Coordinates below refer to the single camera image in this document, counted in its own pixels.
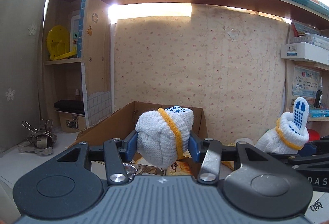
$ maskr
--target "white cross mark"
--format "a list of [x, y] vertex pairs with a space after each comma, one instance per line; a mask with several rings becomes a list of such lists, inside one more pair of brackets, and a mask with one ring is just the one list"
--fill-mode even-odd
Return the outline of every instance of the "white cross mark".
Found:
[[160, 179], [160, 180], [158, 180], [160, 183], [165, 183], [167, 180], [165, 179], [165, 178], [162, 178], [162, 179]]

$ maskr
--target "white knit glove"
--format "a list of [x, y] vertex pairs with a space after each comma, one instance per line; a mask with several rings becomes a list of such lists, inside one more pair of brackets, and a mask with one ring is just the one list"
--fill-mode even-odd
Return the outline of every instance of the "white knit glove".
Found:
[[293, 113], [283, 113], [276, 127], [267, 131], [255, 147], [266, 153], [297, 154], [309, 140], [306, 128], [308, 114], [307, 101], [298, 97], [293, 105]]
[[[168, 119], [165, 120], [162, 115], [167, 115]], [[183, 154], [187, 150], [192, 125], [193, 111], [187, 108], [174, 106], [145, 112], [139, 117], [135, 128], [138, 132], [137, 151], [154, 166], [168, 168], [179, 158], [178, 152]], [[173, 131], [173, 126], [180, 132], [179, 148], [174, 133], [177, 130]]]

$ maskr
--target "red round object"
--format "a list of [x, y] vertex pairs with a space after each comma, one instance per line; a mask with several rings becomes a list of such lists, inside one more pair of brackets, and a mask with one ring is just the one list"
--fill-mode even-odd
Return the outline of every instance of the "red round object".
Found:
[[314, 141], [314, 140], [319, 140], [320, 139], [320, 134], [313, 130], [313, 129], [307, 129], [308, 133], [309, 133], [309, 141]]

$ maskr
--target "gray ribbed plate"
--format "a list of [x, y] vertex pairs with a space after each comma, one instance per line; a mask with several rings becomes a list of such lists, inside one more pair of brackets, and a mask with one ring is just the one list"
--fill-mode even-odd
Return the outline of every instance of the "gray ribbed plate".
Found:
[[[304, 217], [264, 221], [249, 217], [226, 203], [217, 189], [197, 184], [190, 176], [136, 176], [124, 186], [108, 189], [104, 198], [79, 216], [54, 224], [309, 224]], [[46, 224], [24, 216], [17, 224]]]

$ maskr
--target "peeling sticker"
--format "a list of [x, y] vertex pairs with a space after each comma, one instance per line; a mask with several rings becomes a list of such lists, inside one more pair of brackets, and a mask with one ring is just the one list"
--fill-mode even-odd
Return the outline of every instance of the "peeling sticker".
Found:
[[228, 33], [228, 35], [233, 40], [238, 40], [240, 31], [236, 28], [231, 28], [230, 26], [225, 26], [225, 32]]
[[93, 23], [97, 23], [98, 22], [98, 14], [97, 13], [93, 13], [92, 20], [93, 20]]
[[91, 35], [93, 34], [92, 26], [89, 26], [89, 27], [87, 28], [87, 34], [88, 34], [89, 36], [91, 36]]

